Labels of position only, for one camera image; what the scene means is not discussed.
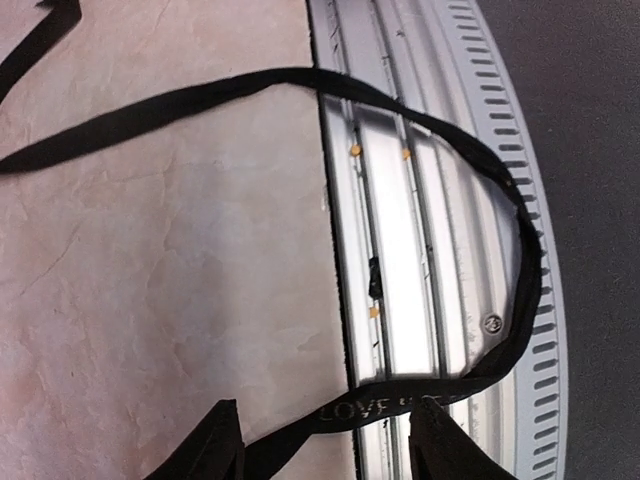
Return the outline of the black printed ribbon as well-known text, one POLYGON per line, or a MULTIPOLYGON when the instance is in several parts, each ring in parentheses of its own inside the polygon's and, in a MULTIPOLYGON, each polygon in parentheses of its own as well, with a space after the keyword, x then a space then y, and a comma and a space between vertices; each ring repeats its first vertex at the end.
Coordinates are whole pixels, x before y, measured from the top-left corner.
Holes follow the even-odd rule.
POLYGON ((526 353, 543 248, 510 171, 318 67, 310 2, 2 3, 3 478, 144 479, 235 400, 243 479, 413 479, 413 406, 454 420, 526 353), (326 96, 430 133, 509 203, 510 322, 462 374, 348 381, 326 96))

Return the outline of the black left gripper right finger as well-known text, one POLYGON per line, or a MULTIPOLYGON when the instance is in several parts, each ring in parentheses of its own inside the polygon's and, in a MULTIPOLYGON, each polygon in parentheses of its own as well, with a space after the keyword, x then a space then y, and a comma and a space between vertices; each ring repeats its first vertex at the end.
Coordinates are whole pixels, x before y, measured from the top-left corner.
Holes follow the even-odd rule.
POLYGON ((439 404, 415 404, 410 414, 413 479, 515 480, 439 404))

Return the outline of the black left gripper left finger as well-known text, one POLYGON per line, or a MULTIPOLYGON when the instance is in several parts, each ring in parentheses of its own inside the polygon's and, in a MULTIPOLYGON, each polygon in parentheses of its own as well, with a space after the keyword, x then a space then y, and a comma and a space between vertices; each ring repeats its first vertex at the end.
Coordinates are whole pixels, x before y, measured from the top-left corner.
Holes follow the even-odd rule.
POLYGON ((244 459, 236 401, 220 400, 144 480, 243 479, 244 459))

